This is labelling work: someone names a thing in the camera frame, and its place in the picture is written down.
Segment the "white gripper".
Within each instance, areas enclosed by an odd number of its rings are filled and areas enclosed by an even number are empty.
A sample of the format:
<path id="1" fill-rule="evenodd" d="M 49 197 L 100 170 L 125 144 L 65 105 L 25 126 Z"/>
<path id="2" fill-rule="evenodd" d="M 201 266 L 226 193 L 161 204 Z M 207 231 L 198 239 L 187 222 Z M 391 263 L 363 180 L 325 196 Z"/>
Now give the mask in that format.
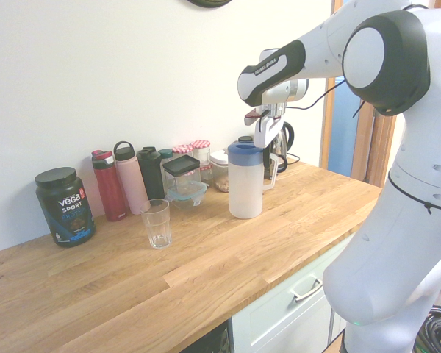
<path id="1" fill-rule="evenodd" d="M 266 115 L 257 121 L 254 131 L 254 145 L 263 149 L 262 158 L 265 170 L 270 170 L 270 146 L 268 146 L 273 139 L 280 133 L 284 125 L 282 117 L 271 117 Z"/>

